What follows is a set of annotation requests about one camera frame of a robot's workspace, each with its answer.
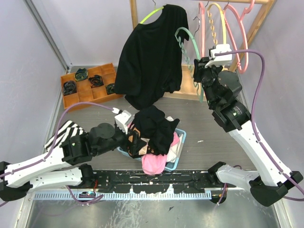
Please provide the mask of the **mint green hanger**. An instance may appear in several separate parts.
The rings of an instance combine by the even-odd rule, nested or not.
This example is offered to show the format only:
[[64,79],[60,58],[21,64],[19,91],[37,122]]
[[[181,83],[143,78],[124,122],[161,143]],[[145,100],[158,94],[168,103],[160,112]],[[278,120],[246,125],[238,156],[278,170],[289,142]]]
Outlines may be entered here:
[[194,51],[195,51],[195,54],[196,54],[196,57],[197,59],[200,59],[200,52],[199,52],[199,48],[197,46],[197,43],[195,41],[195,37],[193,36],[193,34],[189,31],[188,28],[185,28],[185,27],[179,27],[176,31],[175,31],[175,38],[179,44],[179,47],[181,49],[181,52],[182,54],[184,55],[184,59],[186,61],[186,64],[187,64],[187,68],[188,70],[190,71],[190,77],[192,79],[192,82],[193,82],[193,86],[194,88],[196,89],[196,94],[197,94],[197,97],[199,99],[199,102],[202,103],[203,102],[203,97],[204,97],[204,94],[203,94],[203,89],[201,88],[201,86],[199,85],[198,82],[195,82],[194,81],[194,66],[193,65],[190,65],[190,58],[187,54],[187,50],[185,49],[184,47],[184,43],[181,39],[181,37],[179,36],[179,32],[180,31],[184,31],[189,39],[190,39],[190,42],[192,43],[193,45],[193,48],[194,48]]

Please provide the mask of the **black printed t shirt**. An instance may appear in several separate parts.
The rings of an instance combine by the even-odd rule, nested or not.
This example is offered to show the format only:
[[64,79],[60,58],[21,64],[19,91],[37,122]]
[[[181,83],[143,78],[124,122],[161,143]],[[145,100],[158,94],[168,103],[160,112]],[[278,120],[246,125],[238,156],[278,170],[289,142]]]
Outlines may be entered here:
[[134,115],[129,130],[140,133],[138,154],[129,154],[132,158],[139,158],[146,154],[166,155],[173,141],[173,133],[180,120],[166,119],[165,113],[152,105]]

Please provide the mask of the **pink t shirt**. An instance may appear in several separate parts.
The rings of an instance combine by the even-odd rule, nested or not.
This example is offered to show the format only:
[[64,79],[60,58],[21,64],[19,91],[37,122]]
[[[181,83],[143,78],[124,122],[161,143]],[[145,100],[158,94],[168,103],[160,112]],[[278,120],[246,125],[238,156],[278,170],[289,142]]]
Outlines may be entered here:
[[146,154],[139,158],[142,162],[142,170],[148,175],[162,173],[167,163],[167,155]]

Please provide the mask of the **white t shirt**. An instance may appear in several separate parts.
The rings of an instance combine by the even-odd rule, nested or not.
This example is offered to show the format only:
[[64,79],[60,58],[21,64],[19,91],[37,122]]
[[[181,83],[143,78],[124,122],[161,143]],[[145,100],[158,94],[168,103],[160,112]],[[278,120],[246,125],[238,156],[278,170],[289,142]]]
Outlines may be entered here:
[[173,133],[173,141],[170,145],[166,162],[175,162],[178,156],[178,151],[181,145],[183,134],[178,135],[176,131]]

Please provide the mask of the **salmon pink metal hanger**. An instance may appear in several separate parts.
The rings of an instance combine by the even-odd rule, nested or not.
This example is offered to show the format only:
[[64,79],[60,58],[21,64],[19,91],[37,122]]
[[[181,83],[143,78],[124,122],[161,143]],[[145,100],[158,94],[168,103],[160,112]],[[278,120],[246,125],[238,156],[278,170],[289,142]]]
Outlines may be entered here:
[[200,32],[199,32],[199,48],[200,48],[200,56],[205,56],[205,13],[206,8],[202,2],[199,2],[199,18],[200,18]]

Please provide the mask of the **lime green hanger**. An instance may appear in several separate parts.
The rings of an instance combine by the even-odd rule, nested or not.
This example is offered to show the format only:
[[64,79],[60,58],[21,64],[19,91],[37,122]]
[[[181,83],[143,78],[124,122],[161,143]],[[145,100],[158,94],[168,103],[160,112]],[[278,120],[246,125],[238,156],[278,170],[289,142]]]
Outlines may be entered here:
[[155,0],[153,0],[154,3],[154,10],[152,12],[150,12],[148,15],[146,15],[141,21],[140,24],[143,24],[149,17],[151,17],[152,15],[154,15],[155,13],[159,12],[160,10],[162,10],[164,7],[161,6],[159,8],[156,7],[156,2]]

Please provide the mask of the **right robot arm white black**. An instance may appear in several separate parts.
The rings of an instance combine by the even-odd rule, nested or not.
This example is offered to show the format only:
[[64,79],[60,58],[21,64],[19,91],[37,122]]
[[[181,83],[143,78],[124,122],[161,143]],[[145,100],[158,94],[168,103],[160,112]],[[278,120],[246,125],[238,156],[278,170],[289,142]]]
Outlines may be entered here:
[[194,60],[194,81],[201,83],[215,122],[242,147],[256,167],[256,171],[245,171],[220,161],[209,168],[209,183],[213,187],[226,183],[243,188],[261,205],[269,207],[301,182],[303,176],[287,167],[282,167],[287,177],[280,173],[270,159],[272,156],[279,163],[278,157],[257,127],[252,126],[251,113],[237,99],[242,90],[238,75],[208,62],[208,57]]

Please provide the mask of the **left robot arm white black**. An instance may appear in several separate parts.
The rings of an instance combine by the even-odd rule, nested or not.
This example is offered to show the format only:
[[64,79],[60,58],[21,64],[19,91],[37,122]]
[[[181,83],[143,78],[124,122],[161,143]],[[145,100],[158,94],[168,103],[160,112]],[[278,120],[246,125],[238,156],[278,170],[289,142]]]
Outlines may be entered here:
[[57,186],[90,188],[95,183],[87,162],[93,157],[121,147],[134,152],[140,140],[138,130],[125,132],[116,124],[101,123],[89,132],[73,135],[67,128],[65,140],[50,151],[18,164],[0,163],[0,198],[4,202],[25,197],[29,192]]

